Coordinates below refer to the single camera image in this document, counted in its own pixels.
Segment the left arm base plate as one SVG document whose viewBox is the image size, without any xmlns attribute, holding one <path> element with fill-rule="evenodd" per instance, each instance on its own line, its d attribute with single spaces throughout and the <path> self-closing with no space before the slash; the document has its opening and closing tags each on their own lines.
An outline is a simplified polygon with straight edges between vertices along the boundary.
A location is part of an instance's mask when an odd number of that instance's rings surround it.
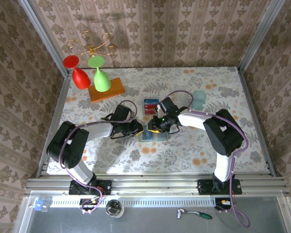
<svg viewBox="0 0 291 233">
<path fill-rule="evenodd" d="M 93 180 L 88 183 L 89 186 L 94 186 L 101 190 L 103 195 L 110 195 L 112 190 L 112 181 L 110 180 Z M 69 186 L 70 195 L 99 195 L 96 189 L 80 185 L 75 180 L 70 182 Z"/>
</svg>

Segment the red plastic wine glass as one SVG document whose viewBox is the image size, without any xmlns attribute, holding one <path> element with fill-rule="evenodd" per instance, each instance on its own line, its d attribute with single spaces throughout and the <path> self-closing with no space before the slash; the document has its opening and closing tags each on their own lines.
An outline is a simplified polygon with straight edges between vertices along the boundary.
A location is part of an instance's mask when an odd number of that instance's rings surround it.
<svg viewBox="0 0 291 233">
<path fill-rule="evenodd" d="M 79 58 L 75 55 L 70 55 L 63 60 L 63 65 L 66 68 L 73 69 L 72 80 L 78 89 L 87 89 L 91 80 L 89 79 L 87 73 L 80 68 L 77 68 L 79 64 Z"/>
</svg>

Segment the green card holder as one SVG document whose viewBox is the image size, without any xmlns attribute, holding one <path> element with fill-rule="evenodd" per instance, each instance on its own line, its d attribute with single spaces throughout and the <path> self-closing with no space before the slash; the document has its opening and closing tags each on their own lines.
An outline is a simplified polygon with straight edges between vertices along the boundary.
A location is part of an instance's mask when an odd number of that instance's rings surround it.
<svg viewBox="0 0 291 233">
<path fill-rule="evenodd" d="M 147 126 L 144 125 L 143 126 L 144 128 L 144 131 L 149 131 L 147 129 Z M 148 142 L 161 142 L 161 141 L 168 141 L 170 138 L 170 135 L 168 133 L 153 133 L 153 140 L 152 141 L 148 141 Z M 142 139 L 142 133 L 138 135 L 138 139 L 139 139 L 139 142 L 142 142 L 141 139 Z"/>
</svg>

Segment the teal textured plastic cup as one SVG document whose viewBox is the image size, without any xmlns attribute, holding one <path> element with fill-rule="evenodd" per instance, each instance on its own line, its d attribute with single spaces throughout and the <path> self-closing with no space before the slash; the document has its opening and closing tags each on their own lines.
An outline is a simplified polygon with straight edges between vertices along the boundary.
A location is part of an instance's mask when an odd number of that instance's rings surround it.
<svg viewBox="0 0 291 233">
<path fill-rule="evenodd" d="M 202 90 L 196 90 L 193 92 L 193 102 L 191 107 L 195 110 L 201 109 L 202 105 L 205 103 L 206 100 L 206 93 Z"/>
</svg>

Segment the aluminium frame rail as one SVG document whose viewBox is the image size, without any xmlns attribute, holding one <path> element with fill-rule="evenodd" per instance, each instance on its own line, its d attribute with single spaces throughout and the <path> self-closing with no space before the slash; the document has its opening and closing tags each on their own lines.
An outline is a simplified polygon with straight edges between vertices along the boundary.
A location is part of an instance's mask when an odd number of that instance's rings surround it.
<svg viewBox="0 0 291 233">
<path fill-rule="evenodd" d="M 39 166 L 38 166 L 36 176 L 35 176 L 38 179 L 42 175 L 42 172 L 44 170 L 44 165 L 49 162 L 49 156 L 47 154 L 47 147 L 50 144 L 52 138 L 54 137 L 54 135 L 56 134 L 56 132 L 58 130 L 60 120 L 61 120 L 62 111 L 63 111 L 64 105 L 65 105 L 65 100 L 66 100 L 67 93 L 68 93 L 69 88 L 70 88 L 71 79 L 72 79 L 72 74 L 69 72 L 68 75 L 64 78 L 63 85 L 62 85 L 62 88 L 61 88 L 59 96 L 58 96 L 58 100 L 57 100 L 57 104 L 56 104 L 56 107 L 54 110 L 53 118 L 52 118 L 52 121 L 50 124 L 50 128 L 48 131 L 46 142 L 45 142 L 45 145 L 43 148 L 42 156 L 41 156 Z"/>
<path fill-rule="evenodd" d="M 266 141 L 265 141 L 265 138 L 264 138 L 264 134 L 263 134 L 261 125 L 259 123 L 258 115 L 257 115 L 257 112 L 255 110 L 255 106 L 254 106 L 252 97 L 250 95 L 250 91 L 249 91 L 248 85 L 246 83 L 244 72 L 238 67 L 237 67 L 237 71 L 238 71 L 238 74 L 239 74 L 239 77 L 240 77 L 240 81 L 241 81 L 241 84 L 242 84 L 242 87 L 243 87 L 243 91 L 244 91 L 248 106 L 249 106 L 249 110 L 250 110 L 250 113 L 251 113 L 251 116 L 252 116 L 252 120 L 253 120 L 253 123 L 255 125 L 257 136 L 258 136 L 258 139 L 259 139 L 259 142 L 260 142 L 260 145 L 261 145 L 261 150 L 263 152 L 266 164 L 268 166 L 268 170 L 269 170 L 271 176 L 276 177 L 277 176 L 276 175 L 276 171 L 275 171 L 275 168 L 274 168 L 274 165 L 273 165 L 269 150 L 267 148 L 267 144 L 266 144 Z"/>
<path fill-rule="evenodd" d="M 194 173 L 143 173 L 143 174 L 103 174 L 98 173 L 99 180 L 112 181 L 113 196 L 179 196 L 198 195 L 197 181 L 210 179 L 211 174 Z M 268 174 L 238 173 L 242 194 L 246 197 L 286 196 L 289 194 L 282 177 Z M 44 174 L 40 178 L 29 179 L 25 194 L 54 193 L 67 195 L 71 178 L 67 175 Z"/>
</svg>

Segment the blue plastic connector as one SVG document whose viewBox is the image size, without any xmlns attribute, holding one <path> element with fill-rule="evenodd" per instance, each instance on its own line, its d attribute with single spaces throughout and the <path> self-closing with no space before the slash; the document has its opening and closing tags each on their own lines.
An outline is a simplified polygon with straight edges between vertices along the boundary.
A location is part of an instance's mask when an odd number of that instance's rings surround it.
<svg viewBox="0 0 291 233">
<path fill-rule="evenodd" d="M 50 203 L 47 202 L 46 200 L 37 200 L 36 204 L 35 204 L 35 210 L 36 211 L 40 211 L 40 212 L 47 212 L 50 208 Z"/>
</svg>

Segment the green plastic wine glass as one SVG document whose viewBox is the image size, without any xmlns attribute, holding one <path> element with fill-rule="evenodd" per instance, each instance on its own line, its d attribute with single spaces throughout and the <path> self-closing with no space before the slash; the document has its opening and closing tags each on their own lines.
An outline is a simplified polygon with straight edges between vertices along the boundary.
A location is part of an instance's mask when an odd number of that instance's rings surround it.
<svg viewBox="0 0 291 233">
<path fill-rule="evenodd" d="M 106 92 L 111 88 L 111 81 L 108 74 L 101 69 L 104 63 L 105 59 L 102 56 L 94 55 L 88 59 L 88 66 L 96 69 L 94 86 L 98 92 Z"/>
</svg>

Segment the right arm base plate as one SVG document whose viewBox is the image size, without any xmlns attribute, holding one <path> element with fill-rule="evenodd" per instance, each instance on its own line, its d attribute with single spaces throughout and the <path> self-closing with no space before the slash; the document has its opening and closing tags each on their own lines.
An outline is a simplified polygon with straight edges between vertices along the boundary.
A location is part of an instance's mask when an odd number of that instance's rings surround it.
<svg viewBox="0 0 291 233">
<path fill-rule="evenodd" d="M 225 182 L 211 179 L 197 180 L 197 189 L 200 195 L 229 195 L 229 186 L 230 180 Z M 232 191 L 235 195 L 241 195 L 243 193 L 240 180 L 233 179 Z"/>
</svg>

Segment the wooden rack base block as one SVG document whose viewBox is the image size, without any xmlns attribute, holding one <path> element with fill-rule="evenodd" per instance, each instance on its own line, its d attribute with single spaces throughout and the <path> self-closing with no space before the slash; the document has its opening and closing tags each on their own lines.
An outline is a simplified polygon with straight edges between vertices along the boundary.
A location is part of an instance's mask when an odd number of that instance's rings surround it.
<svg viewBox="0 0 291 233">
<path fill-rule="evenodd" d="M 98 92 L 95 86 L 92 85 L 88 87 L 89 96 L 92 103 L 103 101 L 105 99 L 121 95 L 125 93 L 124 86 L 120 78 L 115 78 L 111 80 L 111 88 L 106 92 Z"/>
</svg>

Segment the floral tablecloth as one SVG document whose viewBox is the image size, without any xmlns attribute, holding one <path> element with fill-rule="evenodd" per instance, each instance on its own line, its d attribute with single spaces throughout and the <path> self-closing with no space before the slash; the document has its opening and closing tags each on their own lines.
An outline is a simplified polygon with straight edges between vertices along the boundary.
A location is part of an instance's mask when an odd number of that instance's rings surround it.
<svg viewBox="0 0 291 233">
<path fill-rule="evenodd" d="M 137 119 L 146 125 L 146 98 L 170 96 L 179 107 L 190 101 L 190 94 L 206 94 L 202 111 L 216 113 L 227 109 L 248 139 L 248 149 L 238 155 L 236 172 L 269 173 L 254 120 L 235 67 L 114 68 L 111 78 L 120 78 L 125 93 L 92 103 L 86 89 L 76 88 L 67 80 L 62 91 L 63 109 L 55 113 L 61 121 L 85 124 L 112 113 L 119 102 L 137 111 Z M 181 127 L 166 141 L 141 142 L 138 136 L 111 140 L 99 138 L 87 143 L 82 160 L 95 173 L 212 173 L 216 151 L 205 131 Z"/>
</svg>

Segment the aluminium frame post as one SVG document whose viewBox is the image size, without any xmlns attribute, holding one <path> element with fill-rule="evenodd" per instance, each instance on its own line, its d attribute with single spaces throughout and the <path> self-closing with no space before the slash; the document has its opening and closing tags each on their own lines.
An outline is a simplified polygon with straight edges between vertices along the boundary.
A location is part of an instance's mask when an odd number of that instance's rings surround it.
<svg viewBox="0 0 291 233">
<path fill-rule="evenodd" d="M 19 3 L 21 4 L 27 16 L 29 17 L 31 23 L 33 24 L 33 27 L 35 28 L 42 42 L 46 46 L 46 49 L 48 50 L 49 54 L 53 58 L 62 76 L 64 78 L 67 78 L 69 75 L 69 72 L 64 67 L 63 60 L 58 50 L 56 49 L 55 44 L 52 42 L 51 37 L 46 30 L 46 27 L 43 25 L 42 19 L 38 15 L 38 12 L 35 10 L 35 7 L 33 6 L 30 0 L 19 0 Z"/>
<path fill-rule="evenodd" d="M 285 0 L 271 0 L 263 18 L 257 27 L 244 55 L 241 59 L 238 70 L 239 72 L 244 72 L 249 66 L 251 60 L 256 54 L 259 46 L 261 45 L 263 39 L 266 37 L 272 23 L 274 22 L 277 14 L 281 10 Z"/>
</svg>

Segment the grey metal shelf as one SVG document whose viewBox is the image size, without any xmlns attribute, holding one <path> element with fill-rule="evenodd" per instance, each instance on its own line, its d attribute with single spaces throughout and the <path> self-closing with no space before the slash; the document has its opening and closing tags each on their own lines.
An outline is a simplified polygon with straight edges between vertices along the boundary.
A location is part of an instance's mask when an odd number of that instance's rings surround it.
<svg viewBox="0 0 291 233">
<path fill-rule="evenodd" d="M 237 197 L 236 209 L 242 216 L 215 207 L 180 207 L 209 214 L 213 219 L 194 214 L 177 219 L 179 207 L 124 206 L 120 218 L 108 216 L 105 207 L 100 206 L 90 214 L 84 214 L 80 206 L 50 206 L 45 213 L 34 209 L 39 199 L 61 196 L 70 197 L 52 193 L 24 197 L 13 233 L 291 233 L 291 201 L 284 196 Z"/>
</svg>

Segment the round glass jar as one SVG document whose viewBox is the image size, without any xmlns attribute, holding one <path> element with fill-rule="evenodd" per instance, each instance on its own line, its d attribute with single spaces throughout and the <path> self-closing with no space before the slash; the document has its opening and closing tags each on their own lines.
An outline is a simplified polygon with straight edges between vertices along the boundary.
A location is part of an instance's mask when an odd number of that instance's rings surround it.
<svg viewBox="0 0 291 233">
<path fill-rule="evenodd" d="M 110 200 L 106 204 L 105 210 L 108 216 L 120 218 L 124 214 L 125 208 L 119 200 Z"/>
</svg>

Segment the black wiring connector block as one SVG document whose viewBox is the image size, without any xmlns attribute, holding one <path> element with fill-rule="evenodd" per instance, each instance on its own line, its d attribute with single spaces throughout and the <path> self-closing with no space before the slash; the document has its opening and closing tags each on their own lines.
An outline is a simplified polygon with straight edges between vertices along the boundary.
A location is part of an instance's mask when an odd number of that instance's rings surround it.
<svg viewBox="0 0 291 233">
<path fill-rule="evenodd" d="M 99 198 L 92 199 L 80 199 L 79 205 L 83 212 L 92 212 L 92 210 L 97 206 Z"/>
<path fill-rule="evenodd" d="M 230 198 L 215 198 L 215 209 L 218 211 L 231 209 Z"/>
</svg>

